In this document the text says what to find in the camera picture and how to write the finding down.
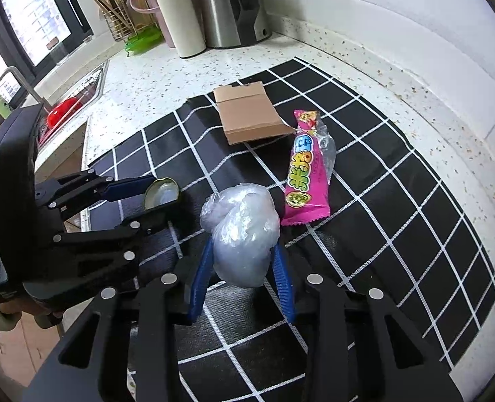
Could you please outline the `person's left hand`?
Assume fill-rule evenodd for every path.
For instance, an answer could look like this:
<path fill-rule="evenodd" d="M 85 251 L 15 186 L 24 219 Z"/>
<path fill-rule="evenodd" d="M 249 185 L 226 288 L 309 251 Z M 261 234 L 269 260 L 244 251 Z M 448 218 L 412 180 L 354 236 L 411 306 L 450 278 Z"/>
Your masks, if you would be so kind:
<path fill-rule="evenodd" d="M 19 312 L 34 316 L 34 320 L 41 329 L 49 329 L 60 325 L 63 311 L 52 311 L 29 297 L 19 297 L 0 303 L 0 312 L 3 314 L 17 314 Z"/>

